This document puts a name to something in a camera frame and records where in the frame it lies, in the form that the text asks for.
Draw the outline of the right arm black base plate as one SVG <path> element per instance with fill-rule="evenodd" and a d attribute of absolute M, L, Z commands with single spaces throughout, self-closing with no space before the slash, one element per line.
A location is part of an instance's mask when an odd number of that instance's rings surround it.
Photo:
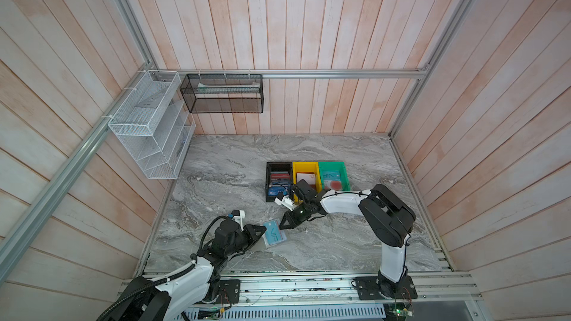
<path fill-rule="evenodd" d="M 405 275 L 399 282 L 391 282 L 382 275 L 360 276 L 352 281 L 359 300 L 415 300 L 418 298 L 416 286 L 410 276 Z"/>

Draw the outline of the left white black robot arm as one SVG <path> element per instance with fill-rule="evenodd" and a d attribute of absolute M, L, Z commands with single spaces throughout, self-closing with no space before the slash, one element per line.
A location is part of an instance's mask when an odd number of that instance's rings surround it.
<path fill-rule="evenodd" d="M 207 242 L 203 234 L 188 264 L 162 277 L 133 279 L 98 319 L 174 320 L 181 316 L 187 320 L 184 312 L 196 303 L 214 305 L 217 314 L 229 309 L 238 300 L 240 283 L 221 280 L 221 273 L 230 260 L 253 248 L 267 228 L 243 225 L 230 214 L 216 217 L 207 229 L 217 221 L 220 225 L 214 237 Z"/>

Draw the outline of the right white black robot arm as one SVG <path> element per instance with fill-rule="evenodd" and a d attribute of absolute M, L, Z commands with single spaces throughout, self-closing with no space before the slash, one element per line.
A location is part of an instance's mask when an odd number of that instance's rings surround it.
<path fill-rule="evenodd" d="M 366 218 L 373 233 L 382 243 L 382 258 L 376 276 L 356 277 L 352 283 L 360 300 L 414 300 L 416 286 L 408 275 L 406 250 L 416 214 L 383 184 L 370 190 L 318 192 L 306 181 L 291 186 L 285 196 L 274 199 L 288 209 L 279 229 L 299 227 L 329 214 L 344 213 Z"/>

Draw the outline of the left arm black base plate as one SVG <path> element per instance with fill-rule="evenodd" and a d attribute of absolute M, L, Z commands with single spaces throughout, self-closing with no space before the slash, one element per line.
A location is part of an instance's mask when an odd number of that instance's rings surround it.
<path fill-rule="evenodd" d="M 222 279 L 210 284 L 204 304 L 229 304 L 239 302 L 241 281 L 239 279 Z"/>

